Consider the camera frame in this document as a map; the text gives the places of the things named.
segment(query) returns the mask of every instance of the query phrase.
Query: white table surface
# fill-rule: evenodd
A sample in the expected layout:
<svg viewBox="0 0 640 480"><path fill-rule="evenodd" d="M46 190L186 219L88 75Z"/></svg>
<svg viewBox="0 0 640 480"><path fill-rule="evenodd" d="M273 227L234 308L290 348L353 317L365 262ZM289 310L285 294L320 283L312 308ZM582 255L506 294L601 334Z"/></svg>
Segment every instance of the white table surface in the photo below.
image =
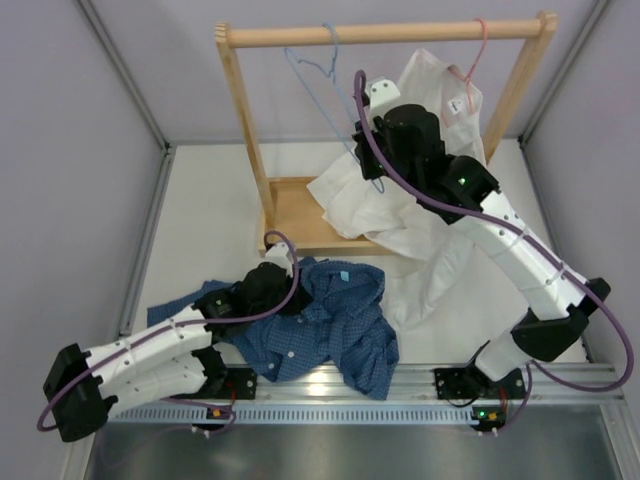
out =
<svg viewBox="0 0 640 480"><path fill-rule="evenodd" d="M340 143L264 144L269 176L318 175L343 153ZM490 170L513 207L548 242L538 203L516 140L503 140ZM146 328L146 311L200 288L205 280L233 282L260 262L260 202L244 145L181 146L156 230L133 332ZM390 256L344 257L384 269ZM478 249L460 281L423 324L398 332L401 363L463 363L486 340L511 327L527 304L510 280ZM225 362L244 363L230 345ZM577 343L562 362L585 362Z"/></svg>

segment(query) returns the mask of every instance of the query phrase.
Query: white wall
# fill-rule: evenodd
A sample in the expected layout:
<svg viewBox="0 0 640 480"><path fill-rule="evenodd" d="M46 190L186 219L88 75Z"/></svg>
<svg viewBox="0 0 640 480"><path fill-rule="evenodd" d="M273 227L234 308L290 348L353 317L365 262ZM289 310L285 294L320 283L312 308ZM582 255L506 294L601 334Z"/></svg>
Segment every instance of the white wall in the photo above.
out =
<svg viewBox="0 0 640 480"><path fill-rule="evenodd" d="M579 26L596 0L94 0L142 94L171 141L238 140L235 117L222 65L215 47L216 22L238 28L333 24L373 24L418 21L461 21L534 18L539 10L559 15L558 32L540 66L523 106L509 130L524 130L545 86L568 50ZM486 124L521 46L519 41L489 43L476 70L474 83L485 96L482 124ZM480 42L426 45L445 61L468 69ZM341 48L339 83L350 93L353 75L363 68L374 78L397 79L417 44ZM304 51L326 65L332 47ZM282 49L245 50L240 62L254 120L263 139L325 139L333 137L322 115L308 98L283 57ZM315 91L343 132L350 125L329 82L308 71Z"/></svg>
<svg viewBox="0 0 640 480"><path fill-rule="evenodd" d="M640 2L617 0L527 147L564 257L613 287L608 303L640 353ZM624 363L613 329L588 329L596 358ZM625 388L640 426L640 378Z"/></svg>
<svg viewBox="0 0 640 480"><path fill-rule="evenodd" d="M0 6L0 478L57 479L57 351L117 321L160 151L73 2Z"/></svg>

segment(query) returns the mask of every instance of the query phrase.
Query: wooden post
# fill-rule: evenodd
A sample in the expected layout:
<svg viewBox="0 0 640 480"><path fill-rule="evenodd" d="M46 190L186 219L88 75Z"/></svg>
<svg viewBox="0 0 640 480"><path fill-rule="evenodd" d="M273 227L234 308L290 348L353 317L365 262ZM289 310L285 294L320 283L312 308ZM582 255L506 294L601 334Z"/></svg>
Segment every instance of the wooden post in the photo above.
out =
<svg viewBox="0 0 640 480"><path fill-rule="evenodd" d="M490 40L536 38L540 20L487 20ZM482 40L482 25L477 21L452 23L403 23L391 25L346 25L335 27L341 45L371 43L439 42ZM233 29L227 43L232 48L298 47L333 45L333 37L324 27Z"/></svg>
<svg viewBox="0 0 640 480"><path fill-rule="evenodd" d="M260 143L253 125L253 117L251 116L251 109L249 108L247 91L244 88L240 63L238 62L236 51L227 41L228 32L229 24L219 23L216 25L216 45L220 52L220 59L222 60L224 73L227 77L229 89L231 90L236 114L238 115L240 126L244 132L247 153L249 154L253 176L256 178L256 184L258 185L264 218L268 226L273 226L275 224L273 196L271 195L271 188L269 187L269 179L264 172L264 166L262 164Z"/></svg>
<svg viewBox="0 0 640 480"><path fill-rule="evenodd" d="M538 19L541 23L540 34L525 40L484 134L487 164L509 128L558 26L558 17L553 12L540 12Z"/></svg>

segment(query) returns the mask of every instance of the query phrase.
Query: wooden clothes rack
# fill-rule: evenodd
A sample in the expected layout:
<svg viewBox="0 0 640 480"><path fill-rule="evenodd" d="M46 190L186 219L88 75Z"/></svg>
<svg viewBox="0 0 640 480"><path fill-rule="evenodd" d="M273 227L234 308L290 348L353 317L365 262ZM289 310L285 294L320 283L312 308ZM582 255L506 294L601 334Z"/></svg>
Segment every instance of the wooden clothes rack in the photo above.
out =
<svg viewBox="0 0 640 480"><path fill-rule="evenodd" d="M483 137L485 155L489 162L553 38L557 16L554 12L540 12L531 20L487 21L485 24L488 39L525 40ZM340 44L344 45L483 39L483 27L477 21L353 25L336 27L335 31ZM388 253L383 247L364 237L353 240L342 238L322 219L322 207L306 188L313 177L268 178L264 171L258 135L236 50L333 45L331 33L324 27L232 30L228 23L219 23L216 25L216 44L260 193L263 232L272 228L280 230L296 244L300 255Z"/></svg>

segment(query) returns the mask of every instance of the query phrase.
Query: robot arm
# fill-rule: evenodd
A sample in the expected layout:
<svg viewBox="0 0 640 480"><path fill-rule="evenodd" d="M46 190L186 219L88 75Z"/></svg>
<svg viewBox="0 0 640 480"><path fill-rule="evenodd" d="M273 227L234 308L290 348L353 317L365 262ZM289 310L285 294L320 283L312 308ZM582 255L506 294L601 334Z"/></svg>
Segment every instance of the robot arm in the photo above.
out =
<svg viewBox="0 0 640 480"><path fill-rule="evenodd" d="M382 153L393 174L413 190L440 204L462 207L454 209L460 213L452 213L418 199L422 207L439 215L481 248L529 303L529 310L513 328L474 355L465 369L467 386L475 385L478 396L483 396L496 382L531 359L555 360L580 338L588 317L596 310L593 301L566 276L572 275L601 300L609 294L609 285L602 279L588 281L564 264L558 271L549 258L526 241L525 236L542 243L513 210L498 181L476 159L448 155L440 137L438 117L421 105L403 104L393 82L380 79L368 84L362 98L357 99L360 100L369 105L366 118L361 113L353 136L363 178L391 176L379 161ZM364 122L370 132L363 129ZM522 233L463 213L470 211L503 219ZM548 249L544 253L561 264Z"/></svg>
<svg viewBox="0 0 640 480"><path fill-rule="evenodd" d="M249 327L225 319L267 312L287 298L281 312L293 314L310 301L300 286L289 296L294 288L291 255L285 243L275 244L243 281L205 294L151 328L84 351L77 344L61 350L44 384L48 401L91 372L51 408L62 440L79 440L109 418L155 400L189 394L217 398L228 369L212 346Z"/></svg>

